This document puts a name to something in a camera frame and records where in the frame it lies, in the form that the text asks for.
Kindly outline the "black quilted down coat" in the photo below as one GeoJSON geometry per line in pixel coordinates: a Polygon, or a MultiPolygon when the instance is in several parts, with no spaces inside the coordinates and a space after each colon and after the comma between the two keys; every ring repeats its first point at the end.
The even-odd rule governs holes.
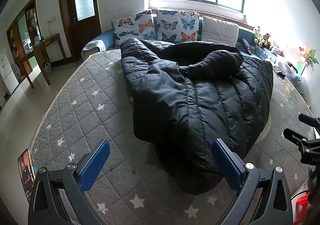
{"type": "Polygon", "coordinates": [[[213,189],[223,177],[213,140],[244,158],[266,127],[271,63],[204,41],[130,38],[120,50],[134,135],[155,146],[181,190],[199,195],[213,189]]]}

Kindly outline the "grey star quilted mattress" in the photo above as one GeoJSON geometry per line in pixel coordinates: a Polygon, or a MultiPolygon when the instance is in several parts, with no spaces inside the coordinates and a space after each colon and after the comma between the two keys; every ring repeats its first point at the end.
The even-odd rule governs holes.
{"type": "MultiPolygon", "coordinates": [[[[314,130],[298,120],[299,113],[312,113],[295,87],[272,73],[270,130],[244,162],[261,169],[281,166],[290,194],[295,195],[308,179],[308,166],[300,163],[297,146],[284,138],[283,131],[289,127],[314,138],[314,130]]],[[[103,224],[216,224],[235,191],[225,179],[197,196],[180,191],[160,166],[154,147],[133,135],[131,101],[120,50],[89,57],[57,94],[35,133],[34,168],[63,169],[105,139],[110,156],[84,194],[103,224]]]]}

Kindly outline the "poster on floor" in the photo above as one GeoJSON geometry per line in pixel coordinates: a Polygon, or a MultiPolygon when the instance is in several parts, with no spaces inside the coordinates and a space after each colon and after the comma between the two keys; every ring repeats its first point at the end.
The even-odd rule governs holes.
{"type": "Polygon", "coordinates": [[[27,201],[30,202],[31,194],[33,190],[33,185],[35,181],[34,168],[30,159],[30,152],[28,149],[25,149],[23,153],[18,157],[18,168],[20,172],[20,178],[22,182],[22,187],[27,198],[27,201]]]}

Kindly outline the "red plastic stool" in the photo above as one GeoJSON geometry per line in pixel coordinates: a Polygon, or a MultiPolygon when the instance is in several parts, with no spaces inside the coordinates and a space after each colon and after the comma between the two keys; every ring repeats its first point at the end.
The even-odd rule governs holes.
{"type": "Polygon", "coordinates": [[[306,211],[309,206],[309,191],[303,190],[292,196],[291,200],[296,200],[293,204],[293,225],[302,224],[306,218],[306,211]]]}

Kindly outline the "colourful pinwheel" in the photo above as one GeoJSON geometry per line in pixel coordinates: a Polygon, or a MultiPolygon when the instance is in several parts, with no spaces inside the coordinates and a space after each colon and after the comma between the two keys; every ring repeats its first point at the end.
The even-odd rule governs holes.
{"type": "Polygon", "coordinates": [[[298,53],[298,74],[302,75],[304,70],[308,67],[311,67],[313,70],[314,64],[319,64],[319,61],[316,58],[316,50],[310,48],[307,43],[303,47],[299,47],[298,53]]]}

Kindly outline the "plush toy dolls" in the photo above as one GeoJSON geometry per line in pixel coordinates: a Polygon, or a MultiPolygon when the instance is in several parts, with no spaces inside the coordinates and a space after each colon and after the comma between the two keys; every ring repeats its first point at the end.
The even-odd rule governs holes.
{"type": "Polygon", "coordinates": [[[259,26],[255,26],[253,28],[253,32],[255,34],[254,42],[256,45],[258,45],[259,47],[267,48],[271,53],[275,55],[279,55],[282,57],[284,56],[284,52],[280,49],[280,47],[277,44],[271,44],[269,42],[269,38],[271,37],[270,34],[266,33],[261,35],[259,26]]]}

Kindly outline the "purple small toy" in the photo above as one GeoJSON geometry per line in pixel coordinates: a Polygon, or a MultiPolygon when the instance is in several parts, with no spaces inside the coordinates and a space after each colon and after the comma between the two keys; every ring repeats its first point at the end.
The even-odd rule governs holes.
{"type": "Polygon", "coordinates": [[[251,48],[250,48],[249,42],[245,38],[242,38],[241,39],[241,43],[242,43],[246,53],[251,55],[252,52],[251,52],[251,48]]]}

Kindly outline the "brown wooden table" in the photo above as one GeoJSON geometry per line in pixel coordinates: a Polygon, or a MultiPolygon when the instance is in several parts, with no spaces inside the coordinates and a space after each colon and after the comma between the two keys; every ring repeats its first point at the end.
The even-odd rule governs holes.
{"type": "Polygon", "coordinates": [[[43,67],[43,63],[44,62],[48,62],[48,63],[51,63],[50,59],[49,59],[49,55],[47,53],[47,50],[46,48],[54,43],[54,42],[57,42],[58,43],[58,46],[59,46],[59,49],[61,51],[61,54],[63,56],[63,64],[68,64],[68,60],[67,60],[67,57],[66,57],[66,54],[65,54],[65,50],[63,48],[63,45],[62,45],[62,42],[61,42],[61,38],[60,38],[60,34],[57,33],[57,34],[54,34],[52,35],[51,37],[45,39],[43,42],[41,42],[38,46],[35,46],[33,48],[33,50],[31,52],[28,52],[26,53],[25,55],[23,55],[21,58],[20,57],[17,57],[16,59],[16,63],[19,67],[19,69],[21,70],[21,73],[26,77],[26,79],[28,80],[31,88],[34,88],[34,85],[33,85],[33,82],[31,81],[30,77],[29,77],[29,74],[27,73],[26,69],[25,69],[25,66],[24,66],[24,63],[26,61],[28,61],[30,58],[32,57],[35,57],[36,61],[37,61],[37,65],[39,66],[40,70],[41,70],[41,73],[42,75],[44,76],[44,79],[46,81],[46,83],[48,85],[50,85],[50,81],[48,79],[48,76],[47,76],[47,73],[46,71],[44,70],[44,67],[43,67]]]}

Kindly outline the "white refrigerator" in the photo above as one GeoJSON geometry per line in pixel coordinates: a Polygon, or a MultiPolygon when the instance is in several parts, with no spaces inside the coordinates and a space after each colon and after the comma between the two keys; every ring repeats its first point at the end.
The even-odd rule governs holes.
{"type": "Polygon", "coordinates": [[[18,87],[18,81],[9,63],[5,50],[1,52],[1,76],[9,95],[12,95],[18,87]]]}

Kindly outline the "white plain pillow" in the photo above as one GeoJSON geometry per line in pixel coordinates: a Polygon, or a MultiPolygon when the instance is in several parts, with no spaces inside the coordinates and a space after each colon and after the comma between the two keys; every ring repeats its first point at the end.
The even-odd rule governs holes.
{"type": "Polygon", "coordinates": [[[202,18],[201,41],[235,47],[238,36],[239,26],[236,23],[207,16],[202,18]]]}

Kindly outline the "wooden display cabinet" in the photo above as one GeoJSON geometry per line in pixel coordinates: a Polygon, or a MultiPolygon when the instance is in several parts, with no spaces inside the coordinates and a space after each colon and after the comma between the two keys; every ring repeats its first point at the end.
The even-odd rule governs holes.
{"type": "Polygon", "coordinates": [[[14,71],[17,80],[21,82],[25,73],[30,74],[33,67],[27,59],[19,62],[25,55],[33,51],[35,38],[43,39],[39,27],[36,0],[30,0],[18,13],[6,31],[11,55],[14,59],[14,71]]]}

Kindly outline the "right butterfly pillow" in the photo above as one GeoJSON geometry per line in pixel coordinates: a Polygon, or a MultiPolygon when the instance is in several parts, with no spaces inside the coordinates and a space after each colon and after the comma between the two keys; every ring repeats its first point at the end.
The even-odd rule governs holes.
{"type": "Polygon", "coordinates": [[[199,33],[199,17],[197,12],[157,10],[157,40],[196,41],[199,33]]]}

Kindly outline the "butterfly pillow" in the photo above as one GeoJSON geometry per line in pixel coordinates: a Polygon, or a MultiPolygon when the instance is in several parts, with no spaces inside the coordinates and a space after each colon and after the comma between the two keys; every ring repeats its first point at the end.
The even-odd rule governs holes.
{"type": "Polygon", "coordinates": [[[156,29],[152,11],[145,10],[111,22],[115,46],[120,46],[129,38],[155,40],[156,29]]]}
{"type": "Polygon", "coordinates": [[[157,10],[157,40],[196,41],[199,33],[199,17],[197,12],[157,10]]]}

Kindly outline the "left butterfly pillow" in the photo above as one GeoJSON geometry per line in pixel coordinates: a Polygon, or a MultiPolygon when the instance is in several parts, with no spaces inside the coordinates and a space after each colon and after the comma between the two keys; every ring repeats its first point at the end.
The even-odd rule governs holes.
{"type": "Polygon", "coordinates": [[[156,29],[152,11],[145,10],[111,22],[115,46],[120,46],[129,38],[155,40],[156,29]]]}

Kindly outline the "dark brown wooden door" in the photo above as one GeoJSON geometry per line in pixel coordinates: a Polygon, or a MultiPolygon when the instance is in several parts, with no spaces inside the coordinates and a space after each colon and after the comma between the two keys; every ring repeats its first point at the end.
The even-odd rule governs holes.
{"type": "Polygon", "coordinates": [[[67,44],[76,62],[85,45],[101,34],[97,0],[59,0],[67,44]]]}

